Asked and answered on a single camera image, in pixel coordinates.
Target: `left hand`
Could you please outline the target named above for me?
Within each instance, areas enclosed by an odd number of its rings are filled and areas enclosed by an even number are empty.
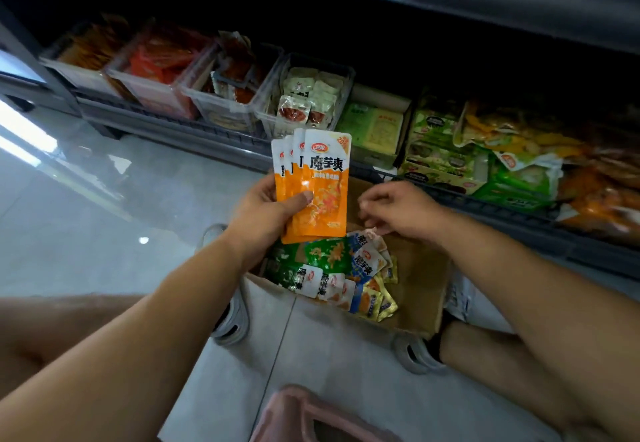
[[[282,234],[289,218],[302,211],[312,199],[313,193],[304,191],[285,201],[276,201],[273,173],[249,189],[222,235],[240,253],[244,272],[263,259],[267,248]]]

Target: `white sneaker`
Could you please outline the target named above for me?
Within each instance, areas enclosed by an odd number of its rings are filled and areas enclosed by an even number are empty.
[[[407,333],[395,335],[391,346],[396,359],[405,370],[414,375],[441,372],[446,365],[436,361],[427,350],[424,339]]]
[[[215,224],[208,227],[202,235],[196,251],[211,243],[226,229],[227,225],[225,224]],[[217,345],[227,347],[242,341],[247,332],[249,332],[249,313],[246,310],[240,287],[238,287],[223,316],[218,320],[211,337]]]

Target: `forearm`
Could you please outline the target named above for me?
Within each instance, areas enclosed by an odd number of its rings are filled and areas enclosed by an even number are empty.
[[[157,434],[241,274],[224,240],[0,402],[0,440]]]
[[[457,213],[438,243],[597,421],[621,438],[638,433],[638,303]]]

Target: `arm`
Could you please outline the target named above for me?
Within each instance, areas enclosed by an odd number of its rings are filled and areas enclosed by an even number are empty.
[[[594,419],[622,439],[640,433],[637,302],[437,205],[410,183],[375,186],[360,207],[367,226],[446,250]]]
[[[154,438],[240,275],[307,204],[303,194],[275,203],[274,188],[270,174],[249,191],[216,241],[4,398],[0,441]]]

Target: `hand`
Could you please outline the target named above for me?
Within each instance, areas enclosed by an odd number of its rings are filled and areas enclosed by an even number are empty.
[[[221,237],[240,253],[244,272],[263,259],[267,248],[282,234],[289,218],[304,209],[313,197],[311,191],[304,191],[286,201],[276,201],[273,173],[249,189]]]
[[[437,232],[452,212],[407,181],[391,181],[368,189],[358,199],[360,218],[380,235],[397,231],[409,238],[438,243]]]

